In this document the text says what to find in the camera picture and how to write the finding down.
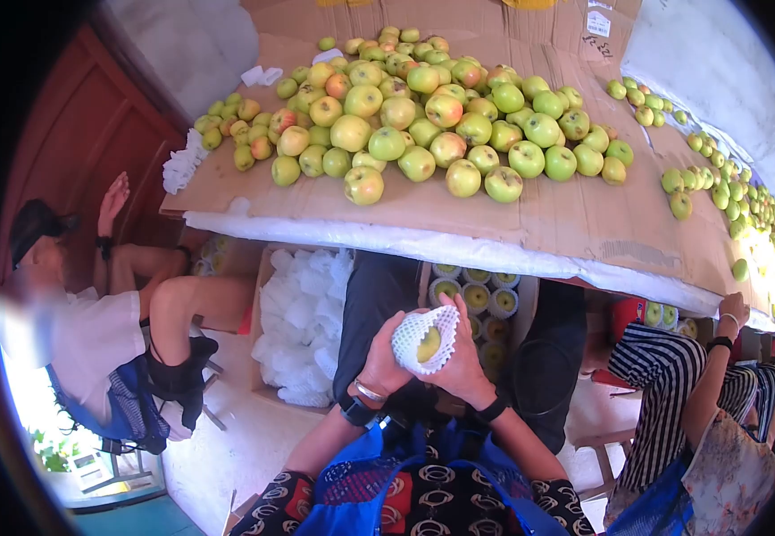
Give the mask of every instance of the white foam net sleeve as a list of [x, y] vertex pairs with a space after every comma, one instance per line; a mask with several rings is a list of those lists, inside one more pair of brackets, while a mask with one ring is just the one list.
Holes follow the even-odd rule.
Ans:
[[[391, 337], [393, 357], [404, 368], [412, 372], [418, 374], [437, 372], [453, 354], [457, 325], [458, 309], [454, 306], [443, 306], [426, 313], [405, 315], [402, 323], [393, 331]], [[430, 327], [438, 330], [441, 335], [441, 345], [431, 359], [419, 363], [417, 361], [417, 347], [420, 346], [420, 342]]]

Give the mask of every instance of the cardboard box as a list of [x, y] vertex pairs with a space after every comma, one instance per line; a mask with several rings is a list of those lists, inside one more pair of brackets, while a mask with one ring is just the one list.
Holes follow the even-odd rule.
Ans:
[[[391, 164], [383, 173], [382, 199], [359, 207], [345, 198], [342, 181], [336, 178], [301, 177], [291, 187], [276, 186], [269, 177], [271, 159], [243, 175], [233, 166], [233, 143], [226, 141], [197, 168], [188, 187], [165, 199], [162, 211], [223, 212], [234, 197], [246, 197], [253, 217], [340, 220], [515, 243], [527, 250], [677, 278], [718, 295], [741, 291], [751, 306], [770, 310], [767, 289], [760, 288], [756, 278], [744, 283], [733, 279], [729, 267], [742, 256], [738, 249], [743, 246], [729, 240], [726, 218], [711, 197], [695, 192], [692, 216], [678, 221], [659, 187], [668, 167], [705, 166], [706, 159], [670, 125], [647, 132], [634, 120], [628, 102], [605, 92], [607, 81], [620, 76], [640, 0], [592, 4], [575, 0], [551, 8], [516, 9], [495, 0], [242, 0], [260, 34], [258, 63], [280, 67], [286, 74], [310, 64], [318, 52], [315, 43], [324, 35], [336, 37], [342, 46], [349, 38], [374, 38], [389, 24], [418, 27], [422, 38], [445, 37], [451, 57], [472, 55], [489, 68], [508, 63], [522, 76], [543, 76], [553, 88], [572, 86], [582, 94], [591, 121], [615, 127], [619, 138], [631, 145], [634, 163], [624, 186], [577, 174], [566, 183], [540, 176], [525, 181], [517, 202], [503, 205], [484, 193], [467, 199], [451, 196], [443, 184], [444, 170], [415, 184]], [[265, 111], [285, 104], [275, 87], [242, 86], [238, 91], [260, 102]], [[501, 161], [507, 162], [505, 155]]]

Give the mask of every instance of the white shirt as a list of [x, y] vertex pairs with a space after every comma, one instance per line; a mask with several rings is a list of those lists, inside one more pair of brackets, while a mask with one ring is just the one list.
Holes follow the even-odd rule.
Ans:
[[[51, 367], [62, 390], [105, 425], [111, 422], [108, 375], [146, 352], [141, 299], [137, 291], [99, 298], [93, 286], [66, 297], [69, 304], [52, 319]], [[171, 427], [169, 439], [191, 437], [182, 424], [182, 406], [155, 401]]]

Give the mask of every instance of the sticker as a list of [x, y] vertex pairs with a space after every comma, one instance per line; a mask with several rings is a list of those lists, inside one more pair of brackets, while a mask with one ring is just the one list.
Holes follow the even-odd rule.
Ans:
[[602, 37], [609, 37], [610, 21], [598, 11], [591, 11], [587, 14], [587, 32], [601, 35]]

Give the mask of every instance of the person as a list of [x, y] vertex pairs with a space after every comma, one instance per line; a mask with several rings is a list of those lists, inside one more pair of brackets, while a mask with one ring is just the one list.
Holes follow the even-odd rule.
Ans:
[[[30, 336], [41, 347], [29, 365], [46, 367], [62, 408], [104, 437], [157, 454], [168, 438], [191, 436], [202, 409], [202, 369], [218, 349], [208, 337], [189, 337], [192, 319], [237, 331], [254, 282], [183, 276], [199, 244], [113, 246], [113, 222], [128, 198], [123, 173], [101, 203], [93, 286], [80, 293], [65, 291], [62, 243], [76, 218], [56, 216], [39, 199], [25, 203], [9, 234], [15, 271], [0, 293], [0, 341], [8, 357], [28, 355], [21, 326], [32, 322]], [[149, 278], [140, 289], [137, 276]]]
[[[232, 535], [593, 533], [554, 455], [583, 356], [583, 289], [541, 283], [546, 314], [536, 316], [496, 389], [460, 294], [439, 296], [460, 317], [446, 365], [415, 377], [397, 364], [391, 336], [406, 314], [421, 311], [419, 268], [411, 259], [358, 253], [333, 384], [338, 404], [296, 445]], [[524, 376], [534, 388], [548, 378], [554, 389], [507, 393], [528, 371], [540, 376]], [[472, 411], [457, 419], [437, 413], [436, 389], [427, 384]], [[530, 425], [508, 401], [535, 416]]]
[[632, 322], [613, 351], [589, 352], [586, 368], [607, 368], [643, 390], [634, 442], [608, 497], [607, 533], [743, 533], [770, 496], [775, 456], [742, 426], [758, 398], [758, 372], [728, 366], [750, 308], [736, 293], [719, 313], [708, 351]]

